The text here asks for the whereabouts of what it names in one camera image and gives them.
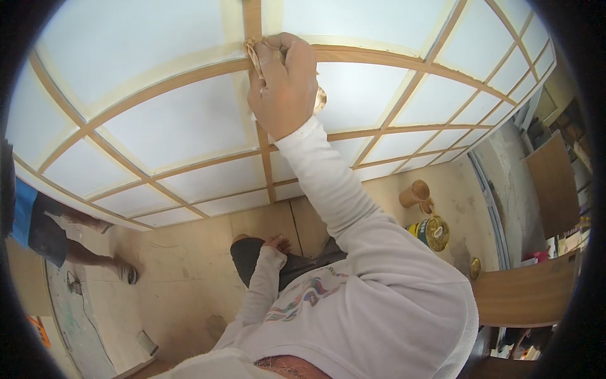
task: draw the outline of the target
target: black pants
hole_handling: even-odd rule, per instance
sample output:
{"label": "black pants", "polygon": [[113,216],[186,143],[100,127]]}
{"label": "black pants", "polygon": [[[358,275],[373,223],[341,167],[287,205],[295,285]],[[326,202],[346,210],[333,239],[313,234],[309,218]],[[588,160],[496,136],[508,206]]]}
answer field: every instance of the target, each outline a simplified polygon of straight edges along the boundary
{"label": "black pants", "polygon": [[[260,238],[249,237],[231,245],[231,258],[236,270],[238,270],[240,279],[247,287],[250,285],[250,278],[255,272],[261,246],[264,243],[265,241]],[[287,256],[286,264],[280,270],[280,284],[278,286],[280,291],[308,271],[345,259],[347,253],[341,251],[335,243],[335,239],[331,237],[324,247],[324,251],[317,258],[305,258],[293,254],[287,254]]]}
{"label": "black pants", "polygon": [[38,192],[32,208],[30,236],[27,244],[55,266],[61,267],[67,256],[67,235],[50,216],[61,216],[64,205]]}

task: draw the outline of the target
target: stain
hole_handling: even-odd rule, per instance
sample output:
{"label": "stain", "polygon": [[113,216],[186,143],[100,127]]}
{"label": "stain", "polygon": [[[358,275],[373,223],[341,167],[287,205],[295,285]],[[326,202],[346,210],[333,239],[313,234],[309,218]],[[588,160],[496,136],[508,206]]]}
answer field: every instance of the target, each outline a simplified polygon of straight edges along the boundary
{"label": "stain", "polygon": [[158,248],[160,248],[160,249],[171,249],[171,248],[173,248],[173,247],[178,247],[179,245],[163,246],[163,245],[158,245],[157,243],[153,243],[153,242],[151,242],[151,243],[150,243],[150,246],[151,246],[151,247],[158,247]]}
{"label": "stain", "polygon": [[471,254],[467,248],[467,239],[463,237],[461,240],[453,241],[450,245],[450,254],[454,259],[453,266],[463,275],[468,275]]}
{"label": "stain", "polygon": [[459,213],[465,213],[467,211],[465,209],[465,204],[462,204],[462,203],[458,203],[455,208],[456,208],[457,212],[459,212]]}
{"label": "stain", "polygon": [[206,331],[208,332],[208,336],[214,341],[214,345],[217,343],[217,341],[219,341],[223,335],[223,332],[225,332],[227,323],[222,316],[212,315],[206,319],[205,327]]}

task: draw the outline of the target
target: metal can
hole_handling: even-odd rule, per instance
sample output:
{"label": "metal can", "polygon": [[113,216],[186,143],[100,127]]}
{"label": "metal can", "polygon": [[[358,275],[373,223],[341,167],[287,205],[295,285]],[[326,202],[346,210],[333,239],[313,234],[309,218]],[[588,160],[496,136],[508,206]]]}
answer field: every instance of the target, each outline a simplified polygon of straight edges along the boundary
{"label": "metal can", "polygon": [[440,216],[427,218],[420,223],[405,227],[413,236],[419,238],[431,250],[440,252],[446,249],[450,239],[448,223]]}

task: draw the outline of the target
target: plywood floor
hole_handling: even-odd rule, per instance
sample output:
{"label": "plywood floor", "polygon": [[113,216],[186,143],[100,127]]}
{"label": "plywood floor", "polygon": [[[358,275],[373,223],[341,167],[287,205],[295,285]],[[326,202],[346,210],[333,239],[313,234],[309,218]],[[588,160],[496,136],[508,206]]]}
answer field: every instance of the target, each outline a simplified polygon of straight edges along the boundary
{"label": "plywood floor", "polygon": [[[482,260],[484,270],[497,270],[488,211],[467,157],[367,181],[364,187],[404,226],[425,218],[418,208],[398,203],[399,192],[416,179],[428,183],[438,214],[450,225],[450,244],[438,255],[463,273],[472,257]],[[261,238],[281,233],[293,242],[294,253],[306,257],[319,253],[328,238],[306,198],[144,233],[113,227],[98,235],[76,226],[74,238],[89,249],[118,253],[141,271],[139,283],[129,286],[108,270],[86,268],[94,317],[117,372],[148,359],[135,340],[141,329],[159,345],[157,356],[168,361],[214,346],[245,293],[229,252],[240,233]]]}

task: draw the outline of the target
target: paint bucket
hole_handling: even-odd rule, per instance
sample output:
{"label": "paint bucket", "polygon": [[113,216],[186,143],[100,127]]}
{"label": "paint bucket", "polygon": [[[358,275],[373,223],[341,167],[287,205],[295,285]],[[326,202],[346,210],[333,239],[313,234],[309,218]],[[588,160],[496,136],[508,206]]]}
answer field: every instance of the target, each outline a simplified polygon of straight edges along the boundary
{"label": "paint bucket", "polygon": [[450,239],[448,224],[440,216],[427,218],[420,223],[408,225],[404,229],[435,252],[444,250]]}
{"label": "paint bucket", "polygon": [[433,214],[433,210],[435,209],[436,205],[433,203],[433,199],[429,198],[425,201],[421,201],[419,203],[419,208],[421,210],[421,212],[423,212],[424,214],[431,216]]}
{"label": "paint bucket", "polygon": [[402,207],[410,208],[429,199],[429,186],[423,180],[415,180],[410,187],[400,193],[399,199]]}

